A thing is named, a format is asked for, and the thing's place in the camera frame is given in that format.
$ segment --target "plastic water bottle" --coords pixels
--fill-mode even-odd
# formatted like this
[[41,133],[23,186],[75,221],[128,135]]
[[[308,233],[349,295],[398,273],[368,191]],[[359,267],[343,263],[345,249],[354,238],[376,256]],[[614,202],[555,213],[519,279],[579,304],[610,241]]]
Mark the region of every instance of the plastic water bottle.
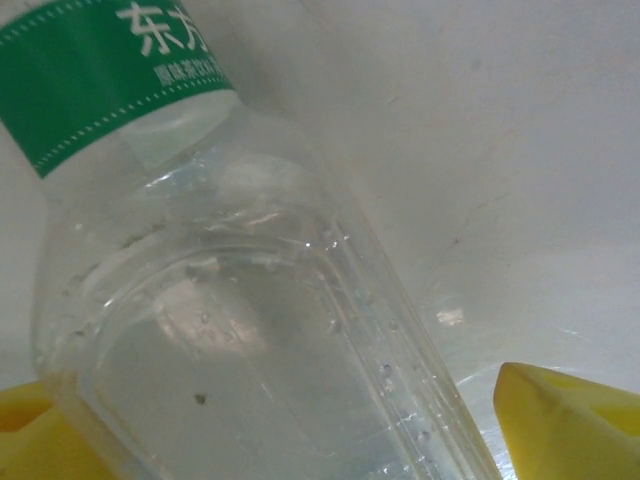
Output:
[[0,6],[50,206],[33,355],[124,479],[497,478],[349,192],[178,0]]

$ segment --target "small dark speck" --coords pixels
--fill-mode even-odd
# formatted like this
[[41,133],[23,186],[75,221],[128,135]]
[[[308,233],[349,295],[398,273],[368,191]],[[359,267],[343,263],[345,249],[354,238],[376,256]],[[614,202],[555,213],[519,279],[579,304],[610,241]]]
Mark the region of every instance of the small dark speck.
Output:
[[204,405],[207,403],[207,396],[204,393],[196,393],[193,398],[196,400],[198,405]]
[[134,243],[138,243],[140,240],[144,240],[144,238],[147,235],[148,235],[147,233],[141,233],[139,235],[132,235],[127,240],[125,240],[125,242],[120,246],[120,249],[121,250],[125,250],[125,249],[129,248]]

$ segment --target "green label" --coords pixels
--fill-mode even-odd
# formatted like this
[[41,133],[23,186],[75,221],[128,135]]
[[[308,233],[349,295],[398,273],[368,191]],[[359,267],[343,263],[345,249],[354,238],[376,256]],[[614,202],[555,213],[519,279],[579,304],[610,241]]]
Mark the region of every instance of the green label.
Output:
[[0,30],[0,118],[41,177],[136,118],[231,88],[179,0],[57,0]]

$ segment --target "chinese characters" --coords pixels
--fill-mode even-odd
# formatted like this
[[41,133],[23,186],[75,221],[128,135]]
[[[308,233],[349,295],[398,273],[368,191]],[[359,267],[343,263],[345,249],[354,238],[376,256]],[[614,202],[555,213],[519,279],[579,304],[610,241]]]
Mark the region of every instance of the chinese characters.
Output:
[[167,63],[158,65],[154,70],[163,87],[169,87],[187,80],[199,80],[211,77],[217,77],[217,79],[224,78],[213,57]]
[[[173,46],[180,49],[200,48],[202,51],[208,51],[193,20],[177,6],[164,12],[159,7],[141,7],[138,3],[131,2],[130,8],[119,10],[116,15],[118,18],[131,21],[131,33],[142,37],[140,53],[145,57],[151,55],[154,49],[162,55],[167,55],[171,53]],[[173,23],[176,23],[176,20],[180,22],[180,29],[186,32],[185,42],[176,37],[175,32],[172,33],[168,19],[173,19]]]

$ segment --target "water droplet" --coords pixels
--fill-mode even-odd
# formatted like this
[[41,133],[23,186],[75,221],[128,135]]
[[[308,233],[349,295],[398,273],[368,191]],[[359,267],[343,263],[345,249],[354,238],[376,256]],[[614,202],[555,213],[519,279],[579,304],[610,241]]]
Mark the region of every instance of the water droplet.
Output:
[[389,378],[391,375],[393,375],[393,368],[391,368],[391,365],[386,363],[380,367],[379,372],[382,378]]
[[329,333],[336,334],[342,332],[342,323],[335,318],[329,322]]

